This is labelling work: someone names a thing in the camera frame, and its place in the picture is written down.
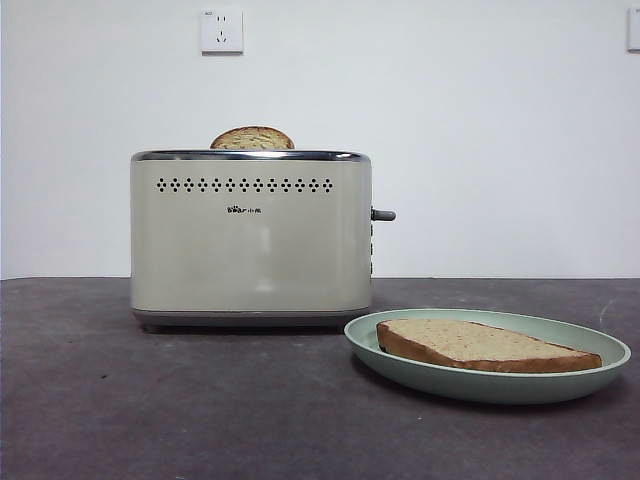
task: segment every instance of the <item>plate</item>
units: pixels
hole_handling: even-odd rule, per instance
[[[376,325],[394,318],[467,320],[506,328],[597,353],[602,358],[602,367],[561,373],[502,373],[417,362],[380,350]],[[476,402],[540,404],[584,397],[611,382],[631,358],[631,350],[624,343],[590,328],[546,318],[482,310],[428,308],[372,313],[349,322],[344,333],[356,356],[388,379],[423,392]]]

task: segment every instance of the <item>toaster base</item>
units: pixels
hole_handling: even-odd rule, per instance
[[[330,312],[165,312],[132,308],[143,327],[320,327],[344,326],[369,308]]]

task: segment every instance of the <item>toast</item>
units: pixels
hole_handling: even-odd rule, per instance
[[[509,373],[551,373],[602,366],[595,353],[474,322],[398,319],[376,326],[387,353],[446,367]]]
[[[222,150],[290,150],[293,140],[271,127],[240,127],[224,132],[211,143]]]

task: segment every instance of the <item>wall outlet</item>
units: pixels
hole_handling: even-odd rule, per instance
[[[235,7],[212,8],[200,16],[202,53],[241,53],[243,45],[242,10]]]
[[[640,53],[640,5],[629,8],[629,33],[627,50]]]

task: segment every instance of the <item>brand logo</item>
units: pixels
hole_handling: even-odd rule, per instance
[[[238,205],[227,207],[227,213],[262,213],[262,208],[244,208]]]

